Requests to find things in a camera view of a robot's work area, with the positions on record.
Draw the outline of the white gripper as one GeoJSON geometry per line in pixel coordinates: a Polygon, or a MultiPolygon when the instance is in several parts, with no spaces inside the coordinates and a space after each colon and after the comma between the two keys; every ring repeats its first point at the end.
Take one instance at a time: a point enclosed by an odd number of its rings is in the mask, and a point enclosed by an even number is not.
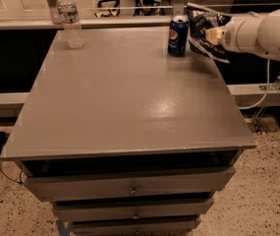
{"type": "Polygon", "coordinates": [[[227,51],[240,52],[237,35],[244,21],[242,18],[232,18],[223,28],[207,29],[205,39],[213,45],[221,43],[227,51]]]}

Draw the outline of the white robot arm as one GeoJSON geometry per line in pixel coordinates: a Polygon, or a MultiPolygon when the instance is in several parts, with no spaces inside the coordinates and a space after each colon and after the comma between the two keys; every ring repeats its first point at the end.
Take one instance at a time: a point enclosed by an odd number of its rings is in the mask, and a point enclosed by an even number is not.
{"type": "Polygon", "coordinates": [[[230,52],[280,62],[280,9],[267,15],[233,17],[225,26],[207,29],[205,39],[230,52]]]}

